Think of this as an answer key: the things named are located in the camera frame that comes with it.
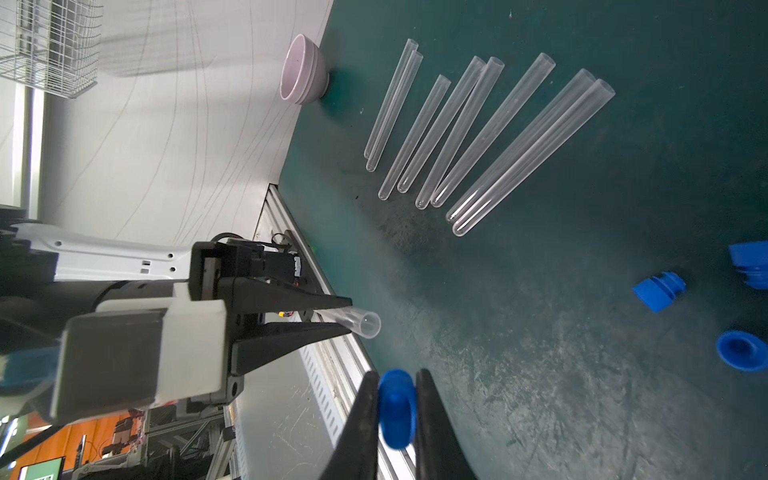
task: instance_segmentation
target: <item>clear plastic test tube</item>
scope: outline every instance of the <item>clear plastic test tube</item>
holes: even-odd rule
[[[466,235],[571,135],[587,123],[592,115],[603,108],[614,95],[616,92],[605,81],[597,80],[592,84],[589,90],[579,97],[568,111],[453,224],[454,235],[457,237]]]
[[[482,69],[485,67],[485,62],[478,57],[473,57],[469,62],[467,69],[459,79],[458,84],[453,88],[448,100],[445,101],[442,110],[437,115],[435,122],[432,123],[432,127],[424,137],[424,141],[419,145],[419,149],[413,154],[411,163],[408,164],[406,172],[402,175],[400,182],[397,183],[397,191],[404,194],[413,185],[413,181],[416,179],[416,175],[419,174],[424,164],[427,162],[429,155],[435,149],[437,142],[440,141],[440,137],[448,130],[448,126],[453,121],[453,118],[458,113],[459,108],[462,107],[464,100],[469,96],[469,92],[477,83],[482,73]]]
[[[464,137],[467,136],[472,123],[475,122],[478,112],[480,112],[485,99],[488,98],[488,94],[491,93],[491,89],[493,89],[503,69],[504,62],[496,57],[490,57],[488,63],[483,67],[478,83],[472,89],[469,98],[467,98],[467,103],[464,105],[462,113],[458,114],[458,119],[456,119],[453,129],[451,129],[451,133],[445,139],[442,150],[440,150],[440,154],[437,156],[432,169],[429,171],[429,175],[427,175],[427,179],[424,181],[424,185],[422,185],[422,189],[419,191],[419,195],[416,197],[416,208],[419,210],[424,210],[429,205],[429,199],[432,198],[432,194],[435,193],[440,180],[442,180],[445,172],[448,171],[448,167],[451,166],[454,155],[456,155],[458,148],[464,141]]]
[[[379,109],[379,114],[376,115],[376,121],[373,122],[373,130],[371,130],[371,136],[368,138],[366,149],[363,152],[363,156],[366,159],[371,158],[373,146],[376,144],[376,140],[379,138],[379,132],[382,130],[382,125],[384,124],[384,117],[389,111],[389,106],[392,103],[392,97],[395,95],[395,89],[397,89],[397,86],[400,84],[400,79],[402,78],[402,73],[406,69],[406,63],[408,63],[408,59],[411,58],[411,52],[417,50],[418,48],[419,44],[415,40],[409,38],[406,42],[406,47],[402,50],[400,61],[397,62],[395,74],[392,76],[392,80],[389,82],[389,87],[386,89],[382,107]]]
[[[429,121],[432,119],[432,116],[435,115],[437,107],[440,106],[440,102],[442,101],[442,98],[445,97],[445,93],[450,86],[451,81],[442,75],[439,75],[437,80],[435,80],[435,84],[432,86],[432,90],[429,92],[422,110],[413,122],[413,126],[411,127],[411,131],[408,132],[406,141],[402,142],[402,147],[400,147],[400,151],[397,153],[397,157],[395,157],[395,161],[392,163],[392,168],[389,169],[389,172],[382,183],[381,190],[379,190],[380,199],[386,200],[389,198],[392,189],[395,188],[397,179],[400,178],[400,174],[405,170],[406,164],[411,158],[411,154],[413,154],[413,151],[416,149],[419,140],[422,139],[422,135],[427,129]]]
[[[366,170],[372,172],[376,169],[376,165],[379,164],[379,160],[382,157],[382,152],[386,146],[386,141],[389,139],[389,134],[392,133],[392,127],[395,126],[397,116],[400,115],[400,109],[402,104],[406,101],[408,92],[411,90],[413,79],[416,78],[416,73],[419,71],[419,66],[422,64],[424,55],[418,53],[416,50],[411,52],[411,58],[406,63],[406,69],[402,72],[402,79],[400,85],[395,89],[395,94],[392,96],[392,104],[389,106],[389,111],[384,116],[384,123],[382,124],[382,130],[379,132],[379,139],[373,145],[373,152],[371,152],[371,158],[366,163]]]
[[[445,219],[453,223],[472,203],[516,162],[539,137],[569,109],[595,82],[593,74],[581,69],[536,118],[502,152],[490,167],[472,184],[469,190],[451,207]]]
[[[453,166],[448,175],[432,195],[432,206],[441,207],[451,196],[458,184],[464,180],[467,173],[475,166],[488,147],[496,140],[512,118],[520,111],[525,102],[533,95],[539,85],[554,68],[554,60],[549,55],[541,53],[533,64],[523,74],[520,81],[512,88],[507,98],[498,106],[488,123],[467,147],[466,151]]]
[[[361,337],[371,339],[379,335],[382,320],[378,313],[369,312],[356,306],[345,306],[329,310],[315,310],[323,320],[336,322],[357,333]]]

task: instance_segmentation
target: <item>blue rubber stopper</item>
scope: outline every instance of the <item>blue rubber stopper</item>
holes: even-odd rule
[[[664,272],[661,276],[643,280],[632,290],[648,308],[659,313],[672,305],[678,293],[685,291],[685,282],[676,273]]]
[[[717,353],[725,363],[744,372],[768,368],[768,346],[751,333],[731,330],[717,339]]]
[[[416,435],[416,387],[402,370],[390,370],[379,381],[379,424],[384,441],[401,450]]]
[[[736,270],[757,290],[768,290],[768,242],[735,243],[728,247]]]

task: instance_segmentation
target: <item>wire basket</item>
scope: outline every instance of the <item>wire basket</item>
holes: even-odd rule
[[[0,0],[0,77],[75,98],[96,83],[98,0]]]

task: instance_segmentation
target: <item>cable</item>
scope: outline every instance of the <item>cable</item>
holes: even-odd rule
[[[97,457],[101,457],[101,447],[103,447],[105,443],[107,443],[107,442],[111,442],[111,441],[112,441],[112,438],[110,437],[109,439],[106,439],[106,440],[104,440],[104,441],[101,443],[101,445],[99,445],[99,446],[98,446],[98,449],[96,449],[96,456],[97,456]]]
[[[242,238],[242,237],[240,235],[238,235],[237,233],[223,232],[223,233],[219,233],[214,238],[210,239],[210,241],[217,242],[217,241],[222,240],[224,238]]]
[[[98,450],[96,449],[96,445],[94,445],[94,443],[91,440],[86,440],[85,443],[91,444],[91,448],[94,450],[94,452],[96,452],[96,458],[98,458],[99,454],[98,454]]]
[[[2,457],[0,457],[0,468],[7,467],[14,460],[19,460],[22,455],[51,438],[65,426],[66,425],[51,425],[49,428],[38,433],[26,442],[22,442],[20,445],[17,445],[14,448],[8,450]]]
[[[275,240],[275,237],[277,237],[278,235],[282,235],[283,236],[283,240],[285,241],[285,243],[281,243],[280,245],[284,245],[285,247],[290,247],[290,238],[286,234],[284,234],[283,232],[273,233],[273,235],[272,235],[272,243],[278,243]]]

